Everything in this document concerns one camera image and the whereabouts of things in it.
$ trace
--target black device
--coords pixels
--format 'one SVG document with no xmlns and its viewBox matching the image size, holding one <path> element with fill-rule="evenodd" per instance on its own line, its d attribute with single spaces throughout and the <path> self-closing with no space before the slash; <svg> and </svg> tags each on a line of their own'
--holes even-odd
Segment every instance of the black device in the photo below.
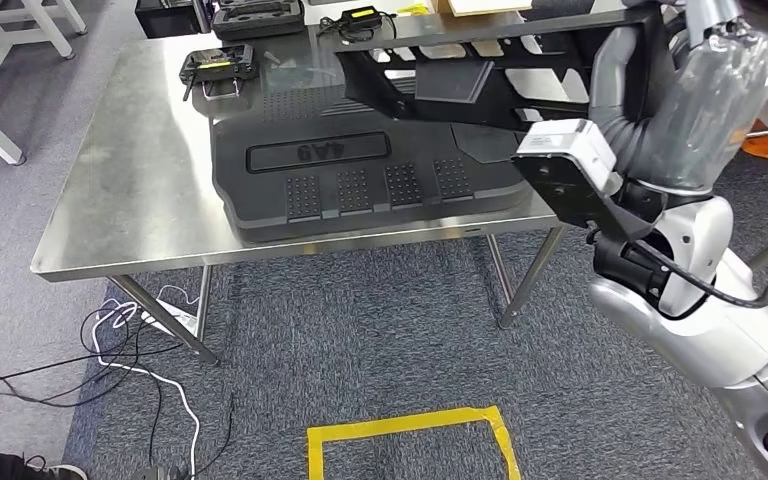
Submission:
<svg viewBox="0 0 768 480">
<path fill-rule="evenodd" d="M 344 10 L 340 18 L 333 20 L 329 17 L 322 17 L 319 20 L 319 32 L 316 36 L 321 36 L 329 32 L 337 32 L 350 43 L 367 42 L 375 36 L 376 29 L 381 28 L 382 19 L 387 18 L 393 29 L 392 37 L 396 37 L 396 25 L 393 18 L 384 12 L 379 12 L 373 6 L 353 8 Z"/>
<path fill-rule="evenodd" d="M 242 239 L 486 213 L 534 195 L 509 160 L 518 132 L 395 121 L 342 93 L 276 92 L 214 125 L 213 181 Z"/>
<path fill-rule="evenodd" d="M 251 45 L 233 45 L 230 47 L 210 48 L 190 52 L 178 74 L 181 83 L 187 86 L 184 101 L 196 84 L 212 84 L 223 80 L 234 82 L 239 95 L 239 83 L 257 76 L 257 63 L 254 48 Z"/>
<path fill-rule="evenodd" d="M 193 1 L 137 0 L 134 14 L 148 38 L 192 35 L 201 32 Z"/>
<path fill-rule="evenodd" d="M 213 31 L 221 40 L 284 35 L 304 30 L 299 0 L 220 0 Z"/>
<path fill-rule="evenodd" d="M 517 93 L 509 70 L 553 69 L 562 77 L 578 73 L 586 90 L 599 47 L 618 26 L 639 32 L 638 48 L 629 62 L 625 110 L 628 118 L 641 119 L 655 111 L 666 95 L 675 69 L 667 48 L 666 30 L 657 5 L 592 15 L 537 20 L 523 24 L 439 33 L 418 37 L 376 39 L 339 44 L 337 58 L 346 77 L 346 97 L 403 120 L 457 121 L 528 130 L 526 110 L 537 110 L 544 120 L 586 118 L 586 102 L 524 98 Z M 556 48 L 532 53 L 523 36 L 551 38 Z M 482 55 L 473 41 L 496 42 L 501 55 Z M 422 47 L 455 45 L 460 58 L 433 58 Z M 379 61 L 375 51 L 389 56 Z M 409 51 L 410 57 L 400 52 Z M 413 71 L 416 89 L 400 91 L 388 71 Z"/>
</svg>

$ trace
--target yellow tape square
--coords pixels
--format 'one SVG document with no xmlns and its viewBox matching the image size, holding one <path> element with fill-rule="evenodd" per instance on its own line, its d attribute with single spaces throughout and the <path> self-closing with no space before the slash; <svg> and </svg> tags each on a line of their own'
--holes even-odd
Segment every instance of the yellow tape square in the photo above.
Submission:
<svg viewBox="0 0 768 480">
<path fill-rule="evenodd" d="M 369 422 L 310 427 L 307 429 L 308 479 L 325 480 L 325 442 L 356 440 L 480 420 L 490 422 L 493 436 L 496 437 L 496 443 L 499 444 L 502 457 L 504 457 L 508 467 L 508 480 L 522 480 L 519 466 L 516 462 L 516 455 L 514 454 L 514 447 L 511 444 L 511 436 L 505 427 L 505 422 L 502 420 L 499 408 L 495 405 L 488 408 L 455 408 Z"/>
</svg>

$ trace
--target black metal frame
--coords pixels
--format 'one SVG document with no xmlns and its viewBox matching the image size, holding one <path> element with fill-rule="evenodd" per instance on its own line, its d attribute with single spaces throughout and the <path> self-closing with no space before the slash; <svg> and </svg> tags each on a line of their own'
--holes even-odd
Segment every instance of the black metal frame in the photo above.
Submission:
<svg viewBox="0 0 768 480">
<path fill-rule="evenodd" d="M 528 130 L 524 109 L 540 112 L 545 120 L 587 116 L 586 103 L 529 99 L 520 96 L 508 80 L 508 69 L 551 68 L 556 75 L 572 69 L 587 91 L 599 47 L 618 26 L 640 30 L 641 40 L 628 65 L 625 108 L 629 120 L 654 113 L 666 93 L 675 68 L 666 30 L 657 5 L 593 15 L 554 18 L 502 27 L 419 37 L 373 40 L 341 45 L 335 53 L 346 77 L 346 97 L 392 118 L 473 123 L 511 130 Z M 551 37 L 563 52 L 535 54 L 522 43 L 525 35 Z M 502 56 L 482 56 L 472 42 L 495 40 Z M 460 45 L 463 58 L 429 58 L 420 47 Z M 396 49 L 408 48 L 414 60 Z M 390 60 L 380 63 L 373 52 L 383 50 Z M 387 70 L 416 72 L 414 92 L 399 90 Z"/>
</svg>

